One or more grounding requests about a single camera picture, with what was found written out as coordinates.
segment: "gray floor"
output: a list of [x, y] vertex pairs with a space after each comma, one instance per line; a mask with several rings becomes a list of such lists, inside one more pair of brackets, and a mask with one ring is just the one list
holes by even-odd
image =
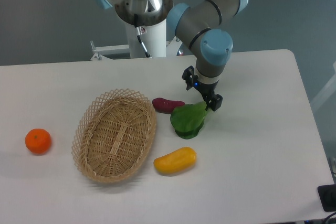
[[[293, 51], [309, 100], [334, 74], [336, 0], [250, 0], [221, 28], [234, 51]], [[102, 11], [93, 0], [0, 0], [0, 65], [89, 60], [90, 40], [127, 43], [114, 10]], [[336, 156], [336, 94], [315, 116], [327, 156]]]

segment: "orange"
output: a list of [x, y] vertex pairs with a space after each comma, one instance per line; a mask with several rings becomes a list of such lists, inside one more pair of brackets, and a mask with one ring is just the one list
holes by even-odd
[[34, 154], [43, 154], [51, 146], [49, 132], [44, 129], [33, 129], [26, 135], [26, 146]]

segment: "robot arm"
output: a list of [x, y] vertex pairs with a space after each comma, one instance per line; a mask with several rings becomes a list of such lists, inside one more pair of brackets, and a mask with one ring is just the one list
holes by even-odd
[[[188, 67], [182, 75], [187, 90], [191, 87], [198, 90], [207, 109], [216, 111], [221, 106], [223, 98], [215, 94], [215, 88], [230, 58], [233, 41], [227, 32], [213, 28], [243, 10], [248, 0], [205, 0], [193, 8], [186, 4], [172, 8], [171, 0], [96, 1], [104, 9], [115, 5], [118, 16], [135, 28], [153, 26], [167, 19], [168, 27], [197, 58], [195, 68]], [[140, 34], [137, 37], [146, 57], [149, 56]]]
[[235, 16], [247, 3], [248, 0], [205, 0], [193, 8], [178, 4], [167, 17], [169, 28], [197, 57], [195, 68], [188, 67], [182, 75], [187, 90], [198, 90], [207, 108], [213, 111], [222, 103], [223, 98], [214, 90], [230, 58], [233, 41], [227, 32], [212, 28]]

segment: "white table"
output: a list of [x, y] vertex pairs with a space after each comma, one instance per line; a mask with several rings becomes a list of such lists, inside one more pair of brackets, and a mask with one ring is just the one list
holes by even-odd
[[[0, 67], [1, 223], [269, 223], [327, 216], [317, 193], [333, 179], [294, 55], [287, 50], [232, 55], [216, 91], [222, 107], [198, 137], [176, 136], [158, 114], [157, 134], [140, 171], [101, 186], [74, 166], [71, 145], [90, 103], [105, 91], [135, 89], [150, 99], [200, 101], [185, 90], [192, 56]], [[27, 132], [53, 138], [29, 153]], [[152, 163], [183, 146], [196, 166], [161, 176]]]

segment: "green vegetable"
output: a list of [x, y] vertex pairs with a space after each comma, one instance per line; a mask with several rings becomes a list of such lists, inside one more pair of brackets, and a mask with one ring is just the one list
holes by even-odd
[[170, 122], [177, 135], [184, 139], [191, 139], [198, 135], [203, 126], [207, 111], [206, 103], [186, 104], [174, 109]]

